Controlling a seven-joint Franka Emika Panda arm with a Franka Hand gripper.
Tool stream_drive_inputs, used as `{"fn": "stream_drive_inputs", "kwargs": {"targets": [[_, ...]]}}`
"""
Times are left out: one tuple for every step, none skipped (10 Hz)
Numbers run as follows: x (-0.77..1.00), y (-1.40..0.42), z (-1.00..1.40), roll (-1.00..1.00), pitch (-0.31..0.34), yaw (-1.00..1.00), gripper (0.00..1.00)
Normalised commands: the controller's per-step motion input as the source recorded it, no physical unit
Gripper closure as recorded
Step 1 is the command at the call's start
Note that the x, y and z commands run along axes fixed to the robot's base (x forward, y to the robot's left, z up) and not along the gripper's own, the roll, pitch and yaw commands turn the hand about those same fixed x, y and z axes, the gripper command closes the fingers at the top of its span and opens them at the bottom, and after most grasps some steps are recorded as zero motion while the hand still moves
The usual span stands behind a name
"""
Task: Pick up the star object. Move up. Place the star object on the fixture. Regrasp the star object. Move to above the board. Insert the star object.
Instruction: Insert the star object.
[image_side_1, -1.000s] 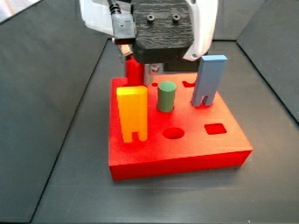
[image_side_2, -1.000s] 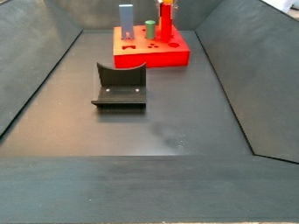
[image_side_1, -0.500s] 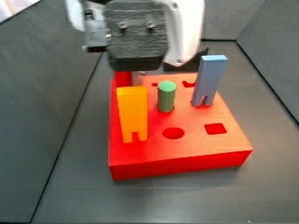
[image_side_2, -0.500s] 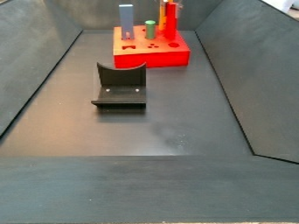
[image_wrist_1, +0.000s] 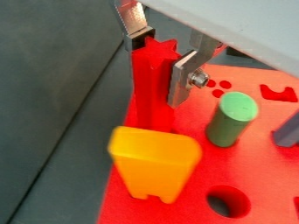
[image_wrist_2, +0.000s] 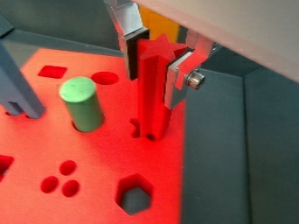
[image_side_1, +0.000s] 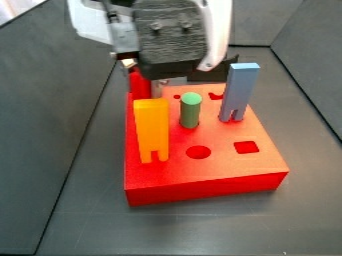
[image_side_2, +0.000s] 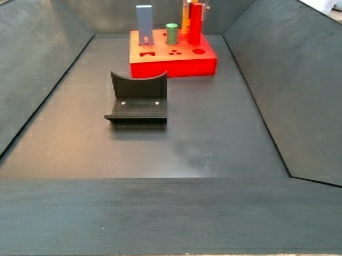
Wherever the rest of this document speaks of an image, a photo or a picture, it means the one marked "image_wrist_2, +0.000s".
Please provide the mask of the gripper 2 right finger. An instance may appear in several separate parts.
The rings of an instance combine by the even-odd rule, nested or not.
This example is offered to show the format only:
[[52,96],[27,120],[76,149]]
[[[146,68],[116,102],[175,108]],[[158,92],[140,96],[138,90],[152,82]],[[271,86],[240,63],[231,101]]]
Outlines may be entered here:
[[187,52],[167,67],[164,99],[168,109],[174,109],[184,100],[188,88],[198,90],[206,77],[199,67],[220,46],[196,31],[188,30],[186,37]]

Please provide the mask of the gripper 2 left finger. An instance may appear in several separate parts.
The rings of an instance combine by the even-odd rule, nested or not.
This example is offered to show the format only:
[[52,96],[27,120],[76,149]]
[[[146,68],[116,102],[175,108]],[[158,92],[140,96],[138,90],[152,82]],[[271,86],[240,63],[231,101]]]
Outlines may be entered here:
[[150,30],[144,27],[139,7],[131,0],[104,0],[118,33],[120,51],[126,60],[126,75],[132,81],[138,78],[139,39],[150,39]]

